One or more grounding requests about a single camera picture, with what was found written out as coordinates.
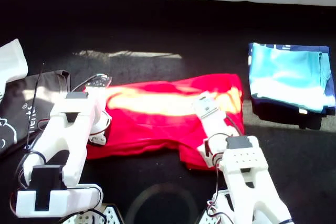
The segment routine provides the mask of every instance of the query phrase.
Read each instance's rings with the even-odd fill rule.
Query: white plastic bracket
[[[123,224],[113,207],[106,207],[103,214],[106,216],[106,224]],[[104,224],[104,218],[93,212],[85,212],[82,215],[74,215],[63,224]]]

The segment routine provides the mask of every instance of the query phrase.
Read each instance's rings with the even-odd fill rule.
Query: white perforated base plate
[[[203,212],[198,224],[217,224],[218,217],[209,217],[206,211]]]
[[[120,222],[118,215],[113,207],[106,207],[103,214],[106,216],[107,224],[123,224],[122,222]],[[82,215],[72,216],[71,218],[63,222],[63,224],[104,224],[104,218],[97,214],[94,214],[93,212],[86,212]]]

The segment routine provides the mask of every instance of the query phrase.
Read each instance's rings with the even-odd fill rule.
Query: black surface
[[[97,72],[113,76],[113,84],[239,74],[246,134],[259,138],[278,193],[295,223],[334,223],[335,117],[322,118],[321,129],[312,131],[254,115],[247,43],[328,45],[334,72],[335,8],[197,0],[0,0],[0,6],[0,44],[19,38],[30,74],[38,73],[43,61],[45,71],[70,71],[73,87]],[[266,112],[290,122],[286,113]],[[52,223],[19,220],[9,210],[11,178],[22,154],[1,161],[2,222]],[[100,185],[104,201],[117,204],[123,216],[141,192],[168,182],[190,192],[201,214],[214,193],[215,174],[188,170],[178,156],[176,151],[162,150],[87,161],[81,181]],[[161,194],[140,208],[135,223],[186,223],[188,217],[184,200]]]

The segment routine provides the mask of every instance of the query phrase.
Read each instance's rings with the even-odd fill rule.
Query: folded clothing
[[[252,44],[250,89],[253,97],[267,98],[320,113],[335,104],[326,95],[331,70],[328,53],[279,50]]]
[[[6,85],[6,93],[0,104],[0,157],[7,156],[26,143],[29,118],[29,141],[35,138],[39,132],[38,121],[50,117],[54,103],[70,91],[68,72],[57,70],[42,73],[32,108],[37,78],[37,74],[27,76]]]
[[[236,74],[209,74],[175,82],[143,82],[107,88],[112,116],[107,144],[87,146],[88,159],[176,149],[187,167],[208,169],[197,147],[206,138],[192,104],[209,91],[243,132],[242,85]]]
[[[252,51],[253,51],[253,44],[254,43],[249,43],[248,44],[248,51],[249,51],[249,62],[251,62],[251,57],[252,57]],[[284,51],[311,51],[311,52],[321,52],[324,54],[330,53],[330,49],[328,46],[302,46],[302,45],[280,45],[280,44],[259,44],[261,46],[265,46],[268,48],[275,48],[278,50],[284,50]],[[330,68],[330,63],[329,63],[329,57],[324,57],[325,60],[325,65]],[[330,75],[330,78],[327,80],[327,84],[325,86],[324,90],[324,100],[325,104],[324,106],[326,108],[335,108],[336,107],[336,97],[335,97],[335,89],[334,89],[334,81],[332,75]],[[253,97],[254,101],[259,104],[263,103],[265,98],[258,98],[256,95]]]
[[[18,39],[0,47],[0,103],[6,83],[25,78],[28,65]]]

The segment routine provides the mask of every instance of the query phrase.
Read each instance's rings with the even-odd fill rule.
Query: blue folded shirt
[[[249,44],[253,98],[270,99],[313,112],[335,107],[329,47]]]

